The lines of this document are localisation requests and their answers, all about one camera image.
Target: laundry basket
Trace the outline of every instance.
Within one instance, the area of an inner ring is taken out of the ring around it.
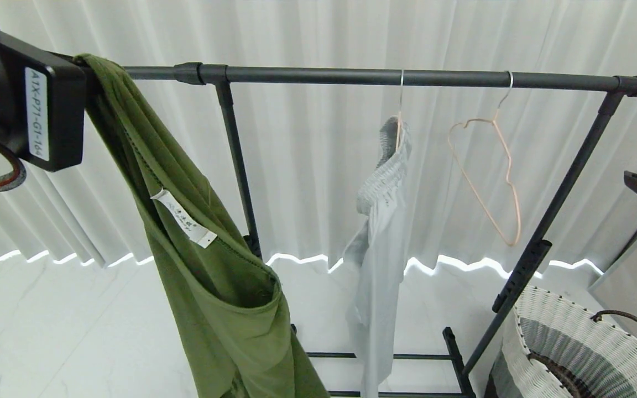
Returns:
[[[485,398],[637,398],[637,338],[606,314],[637,322],[526,287],[503,328]]]

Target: curtain fold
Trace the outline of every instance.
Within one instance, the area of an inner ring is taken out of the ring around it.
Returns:
[[[202,61],[233,66],[510,70],[637,75],[637,2],[163,2],[0,0],[0,26],[58,53],[96,53],[121,65]],[[217,96],[211,86],[139,87],[211,181],[241,232],[245,220]],[[399,88],[232,84],[265,260],[275,253],[341,256],[363,221],[357,189],[374,168],[375,132],[397,112]],[[505,89],[404,88],[414,154],[405,182],[409,254],[511,269],[596,116],[603,93],[514,89],[498,123],[513,155],[523,238],[511,248],[453,164],[451,125],[491,118]],[[504,232],[514,211],[505,157],[492,130],[453,136],[458,156]],[[83,164],[55,174],[28,167],[0,194],[0,255],[49,250],[109,264],[150,255],[121,175],[86,122]],[[6,164],[0,161],[0,168]],[[635,229],[637,98],[625,98],[547,234],[548,259],[606,269]]]

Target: basket handle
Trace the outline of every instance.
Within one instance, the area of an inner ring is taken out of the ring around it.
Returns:
[[[627,312],[618,311],[618,310],[599,311],[596,314],[594,314],[594,316],[591,317],[591,319],[594,320],[594,322],[599,322],[601,320],[601,315],[619,315],[620,317],[626,317],[630,320],[633,320],[635,323],[637,323],[637,316],[633,314],[629,314]]]
[[[566,389],[572,395],[572,398],[582,398],[581,394],[579,393],[579,389],[577,388],[577,385],[574,383],[574,381],[571,380],[566,374],[559,371],[559,369],[556,368],[556,365],[554,365],[551,359],[545,358],[533,351],[530,351],[530,353],[528,354],[528,359],[536,360],[537,362],[545,365],[547,367],[547,370],[555,375],[557,380],[559,380],[559,382],[566,387]]]

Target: olive green garment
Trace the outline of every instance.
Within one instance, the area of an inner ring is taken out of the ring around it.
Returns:
[[[81,55],[102,93],[87,111],[132,190],[201,398],[328,397],[290,329],[276,274],[251,254],[207,179],[124,68]],[[164,205],[167,189],[217,234],[204,249]]]

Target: clothing rack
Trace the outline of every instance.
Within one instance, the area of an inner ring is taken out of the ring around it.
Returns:
[[[257,224],[250,197],[250,188],[242,156],[237,121],[233,110],[230,83],[309,83],[309,84],[359,84],[374,86],[399,86],[403,78],[401,70],[351,70],[316,68],[247,67],[228,65],[206,65],[201,62],[187,62],[175,66],[131,66],[127,67],[132,78],[138,80],[175,80],[182,83],[212,84],[217,91],[222,109],[225,129],[237,175],[245,218],[248,225],[248,245],[256,255],[261,255]],[[451,86],[451,87],[509,87],[510,74],[497,71],[427,71],[405,70],[404,86]],[[460,393],[435,392],[381,392],[380,396],[431,397],[431,398],[475,398],[468,375],[473,370],[483,351],[493,340],[498,328],[505,322],[506,315],[515,305],[523,289],[533,277],[545,255],[552,247],[544,236],[554,218],[564,204],[569,192],[581,174],[587,160],[599,142],[607,124],[616,112],[624,96],[637,97],[637,76],[587,76],[559,75],[551,73],[513,73],[513,88],[546,88],[556,90],[602,91],[606,95],[599,107],[594,122],[574,157],[567,174],[559,185],[547,210],[516,263],[513,272],[505,282],[500,294],[493,302],[495,312],[490,326],[486,328],[476,349],[463,364],[458,351],[456,337],[450,327],[443,331],[448,355],[397,354],[395,359],[449,360],[455,370]],[[312,358],[354,358],[352,353],[309,353]],[[329,391],[332,396],[360,396],[358,391]]]

